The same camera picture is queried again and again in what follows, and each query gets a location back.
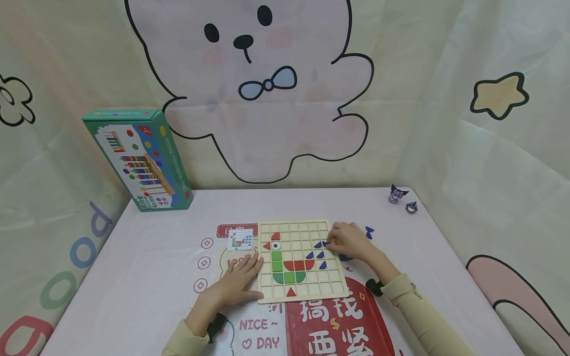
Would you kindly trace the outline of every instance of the green square tile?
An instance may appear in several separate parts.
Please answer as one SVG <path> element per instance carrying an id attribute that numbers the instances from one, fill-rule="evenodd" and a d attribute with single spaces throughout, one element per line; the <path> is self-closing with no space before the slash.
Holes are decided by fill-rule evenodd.
<path id="1" fill-rule="evenodd" d="M 295 283 L 295 272 L 285 272 L 285 283 Z"/>
<path id="2" fill-rule="evenodd" d="M 281 261 L 281 251 L 271 251 L 272 261 Z"/>
<path id="3" fill-rule="evenodd" d="M 283 262 L 271 262 L 271 270 L 273 272 L 281 272 L 283 271 Z"/>

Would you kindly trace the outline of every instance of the small figurine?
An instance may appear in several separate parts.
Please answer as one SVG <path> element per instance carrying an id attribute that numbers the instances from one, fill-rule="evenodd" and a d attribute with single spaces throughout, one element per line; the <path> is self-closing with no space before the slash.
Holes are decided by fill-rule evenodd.
<path id="1" fill-rule="evenodd" d="M 407 193 L 408 193 L 408 191 L 400 190 L 400 189 L 396 188 L 394 186 L 394 184 L 392 184 L 392 192 L 390 193 L 390 196 L 388 197 L 388 201 L 392 204 L 396 204 L 398 202 L 398 200 L 400 200 Z"/>
<path id="2" fill-rule="evenodd" d="M 418 202 L 411 202 L 406 204 L 406 211 L 409 212 L 410 214 L 413 214 L 416 211 L 418 211 Z"/>

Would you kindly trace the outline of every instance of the fabric backdrop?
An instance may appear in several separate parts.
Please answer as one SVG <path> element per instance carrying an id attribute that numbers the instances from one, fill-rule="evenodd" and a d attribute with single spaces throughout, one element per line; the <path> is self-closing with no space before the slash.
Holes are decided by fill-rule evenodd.
<path id="1" fill-rule="evenodd" d="M 81 115 L 159 107 L 193 188 L 411 186 L 523 351 L 570 355 L 569 15 L 3 1 L 0 354 L 37 354 L 126 204 Z"/>

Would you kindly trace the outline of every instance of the green box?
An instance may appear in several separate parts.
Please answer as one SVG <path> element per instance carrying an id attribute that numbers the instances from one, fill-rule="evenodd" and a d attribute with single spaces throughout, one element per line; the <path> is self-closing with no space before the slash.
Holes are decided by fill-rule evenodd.
<path id="1" fill-rule="evenodd" d="M 194 196 L 162 111 L 94 110 L 82 120 L 140 211 L 190 206 Z"/>

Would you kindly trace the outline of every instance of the wooden puzzle board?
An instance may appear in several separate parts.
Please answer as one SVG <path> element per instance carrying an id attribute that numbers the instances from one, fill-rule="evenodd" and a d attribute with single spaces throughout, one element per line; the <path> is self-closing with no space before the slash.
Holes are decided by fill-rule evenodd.
<path id="1" fill-rule="evenodd" d="M 327 220 L 258 225 L 260 304 L 348 297 L 339 257 L 326 249 L 329 230 Z"/>

